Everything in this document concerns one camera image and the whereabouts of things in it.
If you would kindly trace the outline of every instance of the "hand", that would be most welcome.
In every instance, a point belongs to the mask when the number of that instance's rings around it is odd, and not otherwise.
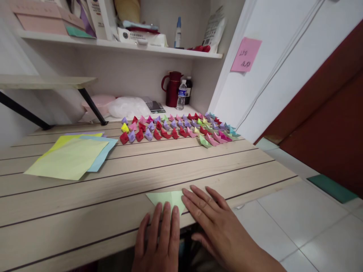
[[[180,242],[180,221],[178,206],[174,206],[170,223],[170,203],[165,202],[164,216],[161,224],[159,245],[158,229],[163,205],[159,202],[152,217],[147,249],[144,251],[145,231],[150,215],[147,213],[141,221],[136,236],[135,258],[132,272],[177,272]]]
[[[194,233],[192,239],[201,242],[224,268],[233,272],[285,271],[253,241],[220,194],[205,187],[212,199],[198,187],[190,188],[192,192],[183,189],[181,199],[205,231]]]

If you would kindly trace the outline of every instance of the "red thermos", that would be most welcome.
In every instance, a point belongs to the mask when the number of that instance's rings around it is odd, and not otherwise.
[[[182,76],[181,72],[173,71],[169,72],[169,75],[164,76],[161,81],[161,88],[166,92],[166,105],[168,107],[175,108],[177,106],[180,79]],[[167,77],[169,78],[169,83],[166,89],[164,89],[164,81]]]

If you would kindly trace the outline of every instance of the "wooden shelf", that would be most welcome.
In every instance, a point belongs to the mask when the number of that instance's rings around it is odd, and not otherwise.
[[[32,32],[18,30],[18,34],[23,39],[41,40],[45,42],[63,43],[75,47],[89,47],[99,49],[113,49],[119,52],[146,54],[148,56],[172,57],[183,59],[221,59],[223,54],[205,53],[191,50],[175,48],[163,48],[157,46],[136,45],[121,42],[112,42],[100,39],[76,38],[66,35],[49,34],[42,32]]]

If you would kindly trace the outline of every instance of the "plastic bottle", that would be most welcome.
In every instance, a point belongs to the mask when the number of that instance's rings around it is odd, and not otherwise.
[[[187,76],[186,77],[186,87],[188,88],[188,90],[186,91],[186,95],[185,95],[185,104],[188,105],[189,101],[190,101],[190,94],[192,92],[192,87],[193,87],[193,83],[192,83],[192,77],[191,76]]]
[[[179,86],[179,95],[178,95],[179,97],[178,97],[178,102],[177,102],[177,110],[184,109],[185,95],[186,95],[187,89],[188,88],[186,87],[186,80],[183,79]]]
[[[180,41],[182,40],[182,19],[178,18],[177,31],[175,33],[174,48],[180,47]]]

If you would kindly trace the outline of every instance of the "blue paper sheet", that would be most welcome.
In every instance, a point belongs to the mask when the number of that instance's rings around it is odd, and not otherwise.
[[[93,136],[81,136],[80,139],[90,139],[95,141],[104,141],[109,142],[101,151],[101,153],[97,156],[92,166],[87,170],[87,172],[97,172],[103,162],[105,161],[107,154],[110,152],[110,150],[115,146],[117,143],[117,139],[111,139],[111,138],[103,138],[103,137],[93,137]]]

